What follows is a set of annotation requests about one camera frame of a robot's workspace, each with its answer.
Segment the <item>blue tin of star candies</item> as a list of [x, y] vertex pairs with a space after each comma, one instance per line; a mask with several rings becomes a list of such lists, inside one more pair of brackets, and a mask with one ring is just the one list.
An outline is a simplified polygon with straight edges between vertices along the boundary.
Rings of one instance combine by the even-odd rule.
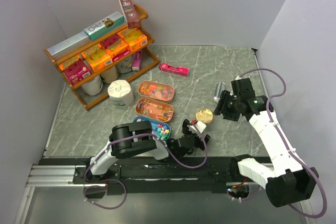
[[146, 117], [146, 116], [137, 116], [133, 122], [142, 122], [149, 121], [152, 125], [153, 132], [156, 136], [158, 136], [161, 140], [166, 141], [170, 138], [172, 133], [171, 127], [164, 122]]

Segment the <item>silver metal scoop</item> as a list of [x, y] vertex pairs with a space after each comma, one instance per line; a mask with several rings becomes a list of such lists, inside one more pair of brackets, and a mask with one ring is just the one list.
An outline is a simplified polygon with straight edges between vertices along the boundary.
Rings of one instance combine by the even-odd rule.
[[221, 97], [221, 93], [226, 89], [226, 84], [224, 82], [219, 82], [215, 87], [213, 100], [218, 103]]

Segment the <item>gold jar lid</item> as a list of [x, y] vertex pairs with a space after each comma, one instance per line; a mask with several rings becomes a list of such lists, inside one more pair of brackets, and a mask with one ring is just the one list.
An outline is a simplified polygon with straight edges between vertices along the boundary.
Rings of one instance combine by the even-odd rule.
[[213, 121], [213, 113], [209, 109], [200, 109], [196, 112], [195, 118], [204, 124], [210, 124]]

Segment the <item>pink tin of lollipops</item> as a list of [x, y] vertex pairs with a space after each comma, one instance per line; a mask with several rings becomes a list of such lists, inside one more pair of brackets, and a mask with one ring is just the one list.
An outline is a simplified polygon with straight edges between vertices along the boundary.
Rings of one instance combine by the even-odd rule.
[[170, 104], [150, 98], [140, 98], [135, 106], [138, 115], [169, 123], [172, 120], [174, 109]]

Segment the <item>clear plastic jar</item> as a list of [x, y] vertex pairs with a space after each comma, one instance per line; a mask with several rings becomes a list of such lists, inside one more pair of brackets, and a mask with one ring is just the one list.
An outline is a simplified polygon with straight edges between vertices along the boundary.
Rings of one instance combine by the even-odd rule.
[[205, 130], [208, 131], [211, 128], [212, 122], [206, 124]]

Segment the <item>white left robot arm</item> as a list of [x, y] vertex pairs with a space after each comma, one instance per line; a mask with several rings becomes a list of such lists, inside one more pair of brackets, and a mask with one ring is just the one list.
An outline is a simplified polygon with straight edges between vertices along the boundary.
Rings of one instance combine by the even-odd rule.
[[196, 166], [181, 163], [180, 159], [193, 153], [195, 148], [207, 152], [207, 145], [211, 137], [204, 135], [206, 125], [201, 121], [183, 122], [183, 136], [163, 140], [150, 121], [120, 124], [112, 128], [109, 141], [95, 156], [89, 159], [83, 179], [98, 183], [107, 174], [108, 169], [120, 159], [131, 158], [143, 153], [149, 153], [157, 161], [174, 159], [181, 166], [195, 169], [203, 166], [207, 157]]

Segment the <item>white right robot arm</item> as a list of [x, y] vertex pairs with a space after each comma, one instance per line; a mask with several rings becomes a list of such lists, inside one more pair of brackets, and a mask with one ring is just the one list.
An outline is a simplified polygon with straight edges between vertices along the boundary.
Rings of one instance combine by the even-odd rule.
[[231, 159], [230, 177], [238, 182], [245, 177], [253, 180], [265, 189], [275, 207], [309, 199], [316, 186], [313, 176], [318, 173], [315, 168], [312, 173], [305, 170], [287, 138], [280, 136], [282, 129], [272, 105], [267, 104], [268, 98], [257, 96], [248, 78], [234, 80], [231, 84], [232, 91], [221, 93], [214, 114], [231, 121], [244, 116], [260, 137], [273, 168], [248, 154], [239, 155]]

